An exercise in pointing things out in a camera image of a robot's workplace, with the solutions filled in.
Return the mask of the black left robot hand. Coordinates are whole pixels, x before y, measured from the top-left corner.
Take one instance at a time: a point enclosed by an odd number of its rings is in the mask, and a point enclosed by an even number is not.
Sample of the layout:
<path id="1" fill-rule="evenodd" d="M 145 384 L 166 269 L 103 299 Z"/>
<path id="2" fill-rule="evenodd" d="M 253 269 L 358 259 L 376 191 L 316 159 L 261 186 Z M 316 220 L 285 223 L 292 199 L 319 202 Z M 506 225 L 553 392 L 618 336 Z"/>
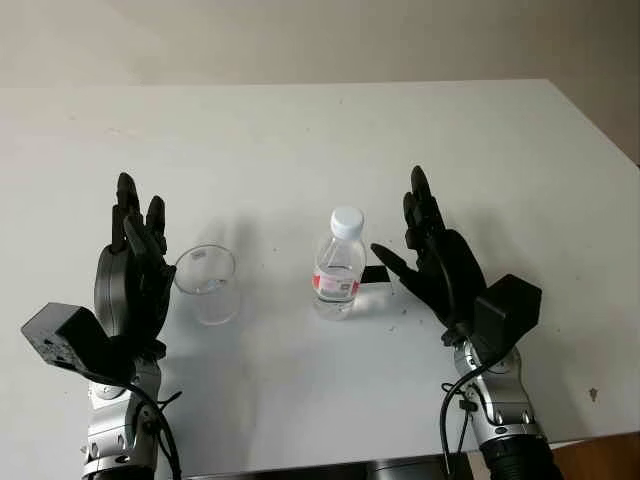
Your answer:
<path id="1" fill-rule="evenodd" d="M 112 207 L 111 243 L 102 250 L 94 308 L 107 337 L 135 357 L 160 360 L 176 267 L 165 255 L 165 202 L 154 196 L 142 212 L 134 179 L 122 172 Z"/>

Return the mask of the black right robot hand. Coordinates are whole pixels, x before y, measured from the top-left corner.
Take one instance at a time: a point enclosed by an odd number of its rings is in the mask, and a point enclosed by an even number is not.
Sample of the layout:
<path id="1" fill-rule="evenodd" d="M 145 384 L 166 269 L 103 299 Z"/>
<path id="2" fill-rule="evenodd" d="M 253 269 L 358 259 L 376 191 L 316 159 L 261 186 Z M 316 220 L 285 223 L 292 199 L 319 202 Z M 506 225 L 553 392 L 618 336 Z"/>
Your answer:
<path id="1" fill-rule="evenodd" d="M 417 268 L 381 244 L 373 243 L 371 250 L 434 312 L 445 328 L 443 344 L 455 346 L 472 333 L 474 301 L 486 281 L 464 237 L 445 226 L 422 168 L 414 167 L 410 179 L 411 190 L 403 198 L 405 241 L 417 254 Z"/>

